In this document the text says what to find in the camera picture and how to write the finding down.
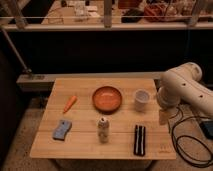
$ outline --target small bottle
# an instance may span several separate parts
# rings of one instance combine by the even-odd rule
[[[102,117],[98,122],[98,137],[101,143],[108,142],[109,121],[106,117]]]

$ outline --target speckled floor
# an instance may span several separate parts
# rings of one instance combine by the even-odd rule
[[[187,106],[182,106],[184,114],[190,115],[190,110]],[[10,151],[7,155],[2,171],[56,171],[55,165],[47,159],[32,159],[29,157],[30,148],[34,140],[36,131],[38,129],[44,109],[38,108],[35,101],[30,104],[29,108],[23,115],[23,119],[17,130],[14,141],[11,145]],[[182,125],[178,130],[178,134],[191,134],[200,138],[203,142],[208,144],[213,149],[213,141],[207,141],[201,134],[198,126],[194,121],[189,121]],[[200,145],[192,142],[183,142],[184,149],[192,152],[195,157],[200,159],[208,159],[208,155]],[[99,160],[58,160],[58,163],[64,169],[72,171],[139,171],[146,168],[149,162],[140,161],[99,161]],[[148,170],[158,171],[197,171],[199,168],[189,166],[178,155],[176,160],[170,161],[155,161],[148,168]],[[213,166],[202,169],[202,171],[213,171]]]

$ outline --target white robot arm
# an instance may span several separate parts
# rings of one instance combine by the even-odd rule
[[[192,62],[167,70],[157,93],[158,104],[168,109],[176,107],[183,99],[213,118],[213,91],[198,83],[201,78],[201,68]]]

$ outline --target cup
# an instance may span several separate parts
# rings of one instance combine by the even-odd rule
[[[146,90],[138,89],[134,93],[134,107],[136,111],[144,111],[145,105],[148,103],[150,95]]]

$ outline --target carrot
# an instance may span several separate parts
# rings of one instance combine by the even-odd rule
[[[71,96],[64,107],[63,113],[66,113],[76,101],[77,101],[77,96]]]

